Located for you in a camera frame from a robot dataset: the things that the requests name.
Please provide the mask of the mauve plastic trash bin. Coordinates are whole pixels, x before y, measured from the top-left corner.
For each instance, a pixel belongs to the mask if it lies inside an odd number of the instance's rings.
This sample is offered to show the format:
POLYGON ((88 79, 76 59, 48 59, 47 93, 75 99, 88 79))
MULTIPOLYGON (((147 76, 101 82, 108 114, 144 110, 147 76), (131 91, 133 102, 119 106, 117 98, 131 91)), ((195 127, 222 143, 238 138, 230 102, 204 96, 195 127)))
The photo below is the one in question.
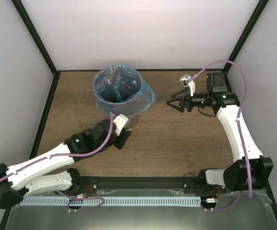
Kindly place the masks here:
POLYGON ((96 107, 106 116, 110 117, 110 112, 115 114, 123 114, 129 121, 127 123, 126 128, 131 129, 136 126, 137 122, 139 121, 139 114, 138 111, 132 109, 127 103, 96 103, 96 107))

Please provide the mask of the blue translucent trash bag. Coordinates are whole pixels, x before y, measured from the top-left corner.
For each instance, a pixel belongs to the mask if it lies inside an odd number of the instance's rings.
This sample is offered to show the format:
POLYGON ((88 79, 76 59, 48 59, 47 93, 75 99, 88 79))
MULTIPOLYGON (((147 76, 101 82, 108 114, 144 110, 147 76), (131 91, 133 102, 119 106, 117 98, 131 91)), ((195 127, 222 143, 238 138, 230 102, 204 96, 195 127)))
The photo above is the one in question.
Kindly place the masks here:
POLYGON ((135 69, 118 64, 99 71, 93 78, 96 107, 106 116, 123 114, 133 118, 156 100, 155 92, 135 69))

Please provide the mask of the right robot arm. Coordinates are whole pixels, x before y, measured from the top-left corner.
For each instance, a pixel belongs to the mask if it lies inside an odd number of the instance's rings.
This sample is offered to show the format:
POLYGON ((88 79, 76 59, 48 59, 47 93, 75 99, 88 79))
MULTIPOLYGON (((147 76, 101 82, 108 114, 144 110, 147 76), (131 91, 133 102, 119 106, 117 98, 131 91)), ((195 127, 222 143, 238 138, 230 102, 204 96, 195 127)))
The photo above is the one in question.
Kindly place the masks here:
POLYGON ((182 113, 191 112, 194 107, 212 108, 224 128, 233 154, 233 164, 228 168, 201 170, 198 189, 209 193, 215 185, 225 187, 229 192, 264 188, 273 169, 272 159, 265 158, 253 141, 239 112, 240 101, 235 93, 228 91, 225 75, 208 73, 205 92, 197 92, 195 82, 187 74, 180 78, 180 82, 184 88, 173 94, 166 104, 182 113))

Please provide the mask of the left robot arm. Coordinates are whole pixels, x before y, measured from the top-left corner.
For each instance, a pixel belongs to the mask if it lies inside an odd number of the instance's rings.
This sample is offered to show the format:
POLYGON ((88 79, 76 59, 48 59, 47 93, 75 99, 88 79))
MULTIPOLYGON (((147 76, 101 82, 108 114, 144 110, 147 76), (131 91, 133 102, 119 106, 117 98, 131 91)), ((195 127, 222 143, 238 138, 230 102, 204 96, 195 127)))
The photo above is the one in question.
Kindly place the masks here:
POLYGON ((77 169, 49 173, 105 151, 110 146, 122 149, 131 131, 129 119, 120 114, 104 119, 93 128, 73 134, 50 151, 12 166, 0 164, 0 209, 11 208, 25 198, 51 191, 79 193, 83 188, 77 169))

